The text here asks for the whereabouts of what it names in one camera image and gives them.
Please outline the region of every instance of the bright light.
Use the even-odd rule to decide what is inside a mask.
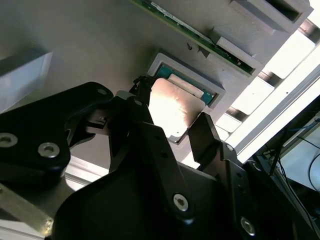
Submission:
[[[231,105],[234,109],[250,115],[269,96],[275,88],[256,77]]]
[[[163,128],[167,138],[181,137],[205,106],[203,101],[164,78],[157,79],[152,86],[149,111],[153,123]]]
[[[320,48],[317,47],[294,69],[294,71],[263,101],[260,106],[226,140],[231,146],[237,145],[278,106],[320,63]]]
[[[199,163],[195,162],[192,151],[183,159],[182,163],[193,169],[197,169],[200,166]]]
[[[241,121],[225,113],[219,118],[216,125],[227,132],[232,133],[241,125]]]
[[[264,69],[285,79],[315,46],[316,44],[309,38],[296,31],[265,65]]]
[[[313,22],[318,28],[320,28],[320,1],[319,0],[309,0],[310,6],[314,9],[309,15],[308,19]]]
[[[222,141],[225,141],[230,135],[229,132],[227,132],[226,130],[223,130],[218,126],[215,126],[215,129]]]
[[[320,94],[320,80],[317,80],[281,115],[279,115],[264,131],[262,131],[243,151],[238,154],[240,162],[245,162],[277,132],[287,125],[298,113],[308,106]]]

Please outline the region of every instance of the black cable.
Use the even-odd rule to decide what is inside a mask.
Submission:
[[[310,165],[309,165],[309,167],[308,167],[308,179],[309,179],[309,182],[310,182],[311,186],[314,188],[314,190],[316,190],[318,193],[319,193],[319,191],[316,189],[316,187],[314,186],[314,184],[313,184],[312,181],[311,181],[310,173],[311,173],[312,164],[314,164],[315,160],[316,160],[319,156],[320,156],[320,153],[312,159],[312,161],[311,161],[311,163],[310,163]]]
[[[300,206],[302,207],[302,209],[304,210],[304,212],[305,212],[306,216],[308,217],[308,220],[309,220],[309,222],[310,222],[310,224],[311,224],[312,230],[314,231],[315,234],[317,234],[316,229],[315,229],[315,226],[314,226],[314,224],[313,224],[313,221],[312,221],[311,218],[310,218],[310,215],[309,215],[307,209],[306,209],[305,206],[300,202],[300,199],[296,196],[295,191],[291,188],[291,186],[290,186],[290,184],[289,184],[289,181],[288,181],[288,178],[287,178],[285,169],[284,169],[284,167],[283,167],[282,164],[281,164],[280,158],[278,158],[277,162],[278,162],[279,165],[280,165],[280,168],[281,168],[281,171],[282,171],[282,173],[283,173],[285,182],[286,182],[286,184],[288,185],[288,188],[289,188],[290,192],[292,193],[292,195],[294,196],[295,200],[299,203],[299,205],[300,205]]]
[[[311,144],[312,146],[316,147],[317,149],[320,149],[320,146],[317,146],[317,145],[313,144],[312,142],[310,142],[310,141],[308,141],[308,140],[306,140],[306,139],[304,139],[304,138],[302,138],[302,137],[300,137],[300,136],[296,136],[296,137],[297,137],[298,139],[301,139],[301,140],[303,140],[303,141],[306,141],[307,143]]]
[[[274,157],[274,160],[272,162],[272,165],[271,165],[271,168],[270,168],[270,171],[269,171],[269,175],[270,176],[272,176],[274,174],[274,172],[275,172],[275,169],[276,169],[276,166],[277,166],[277,161],[278,161],[278,159],[280,159],[282,146],[285,143],[286,135],[287,135],[287,129],[285,128],[284,131],[283,131],[283,134],[281,136],[281,139],[279,141],[280,145],[278,146],[277,150],[275,151],[275,157]]]
[[[272,151],[272,149],[268,146],[268,144],[265,144],[266,148],[268,149],[269,152],[274,152],[275,150]]]

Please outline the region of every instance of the cable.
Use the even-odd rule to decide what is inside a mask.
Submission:
[[[297,137],[298,139],[301,139],[301,140],[303,140],[303,141],[306,141],[307,143],[311,144],[312,146],[316,147],[317,149],[320,149],[320,146],[317,146],[317,145],[313,144],[312,142],[310,142],[310,141],[308,141],[308,140],[306,140],[306,139],[304,139],[304,138],[302,138],[302,137],[300,137],[300,136],[296,136],[296,137]]]
[[[275,151],[275,157],[274,157],[274,160],[272,162],[272,165],[271,165],[271,168],[270,168],[270,171],[269,171],[269,175],[270,176],[272,176],[274,174],[274,171],[275,171],[276,166],[277,166],[277,161],[278,161],[278,159],[280,159],[280,154],[281,154],[281,150],[283,148],[283,145],[285,143],[286,135],[287,135],[287,129],[285,128],[284,131],[283,131],[283,134],[281,136],[281,139],[279,141],[280,145],[278,146],[278,148]]]
[[[265,146],[266,146],[266,148],[270,151],[270,153],[275,153],[275,155],[278,155],[277,152],[276,152],[276,151],[272,151],[271,148],[270,148],[267,144],[265,144]],[[310,222],[310,224],[311,224],[312,230],[315,232],[315,234],[317,234],[316,229],[315,229],[315,226],[313,225],[313,221],[311,220],[310,215],[309,215],[307,209],[306,209],[305,206],[302,204],[302,202],[300,202],[300,199],[296,196],[295,191],[294,191],[294,190],[291,188],[291,186],[290,186],[290,183],[289,183],[288,178],[287,178],[287,175],[286,175],[286,171],[285,171],[284,167],[283,167],[282,164],[281,164],[280,154],[278,155],[278,159],[277,159],[277,160],[276,160],[276,159],[273,160],[273,163],[274,163],[274,162],[278,162],[278,163],[279,163],[280,168],[281,168],[281,171],[282,171],[282,174],[283,174],[284,179],[285,179],[285,182],[286,182],[286,184],[287,184],[290,192],[292,193],[292,195],[294,196],[295,200],[299,203],[299,205],[301,206],[301,208],[302,208],[303,211],[305,212],[305,214],[306,214],[306,216],[307,216],[307,218],[308,218],[308,220],[309,220],[309,222]]]
[[[288,188],[289,188],[290,192],[292,193],[292,195],[294,196],[295,200],[299,203],[299,205],[300,205],[300,206],[302,207],[302,209],[304,210],[304,212],[305,212],[306,216],[308,217],[308,220],[309,220],[309,222],[310,222],[310,224],[311,224],[312,230],[314,231],[315,234],[317,234],[317,233],[316,233],[315,226],[314,226],[314,224],[313,224],[313,221],[312,221],[311,218],[310,218],[310,215],[309,215],[307,209],[306,209],[305,206],[300,202],[300,199],[296,196],[295,191],[291,188],[291,186],[290,186],[290,184],[289,184],[289,181],[288,181],[288,178],[287,178],[285,169],[284,169],[284,167],[283,167],[282,164],[281,164],[280,158],[278,158],[277,161],[278,161],[278,163],[279,163],[279,165],[280,165],[280,168],[281,168],[281,171],[282,171],[282,173],[283,173],[285,182],[286,182],[286,184],[288,185]]]
[[[294,129],[289,129],[288,131],[290,132],[295,132],[295,131],[299,131],[301,129],[310,129],[310,128],[313,128],[315,125],[317,125],[317,123],[320,122],[320,118],[317,118],[314,120],[314,122],[312,122],[310,125],[308,126],[303,126],[303,127],[299,127],[299,128],[294,128]]]
[[[314,186],[314,184],[312,183],[310,173],[311,173],[312,164],[314,164],[315,160],[316,160],[319,156],[320,156],[320,153],[312,159],[312,161],[311,161],[311,163],[310,163],[310,165],[309,165],[309,167],[308,167],[308,179],[309,179],[309,182],[310,182],[311,186],[314,188],[314,190],[316,190],[318,193],[319,193],[319,190],[318,190],[318,189]]]

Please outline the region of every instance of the silver screw head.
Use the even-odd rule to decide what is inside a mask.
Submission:
[[[52,159],[59,155],[60,148],[52,142],[44,142],[38,147],[38,153],[41,157]]]
[[[18,143],[18,138],[8,132],[0,133],[0,148],[10,148]]]
[[[139,100],[134,100],[135,104],[142,106],[142,102],[140,102]]]
[[[102,95],[107,95],[107,92],[103,89],[98,89],[98,93],[102,94]]]
[[[250,236],[256,235],[255,228],[248,219],[246,219],[245,217],[241,217],[240,223],[247,234],[249,234]]]
[[[187,211],[189,208],[189,203],[187,199],[179,193],[173,196],[173,203],[182,212]]]
[[[226,143],[225,145],[231,152],[234,150],[234,148],[231,145],[229,145],[228,143]]]
[[[252,163],[253,167],[258,170],[258,171],[261,171],[260,167],[258,166],[258,164],[256,164],[255,162]]]

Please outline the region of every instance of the green pcb edge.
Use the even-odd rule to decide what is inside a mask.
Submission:
[[[218,55],[218,57],[222,57],[225,61],[231,63],[235,68],[241,70],[246,75],[251,76],[252,72],[255,70],[245,62],[238,59],[233,54],[227,52],[223,48],[219,47],[218,45],[214,44],[213,42],[208,42],[206,39],[201,37],[200,35],[192,32],[185,26],[179,24],[174,19],[165,16],[162,12],[160,12],[156,7],[152,5],[152,2],[149,0],[130,0],[132,3],[136,4],[140,8],[147,11],[149,14],[153,15],[157,19],[161,20],[162,22],[166,23],[171,28],[175,29],[176,31],[180,32],[184,36],[186,36],[191,41],[195,42],[202,48],[206,49],[212,54]]]

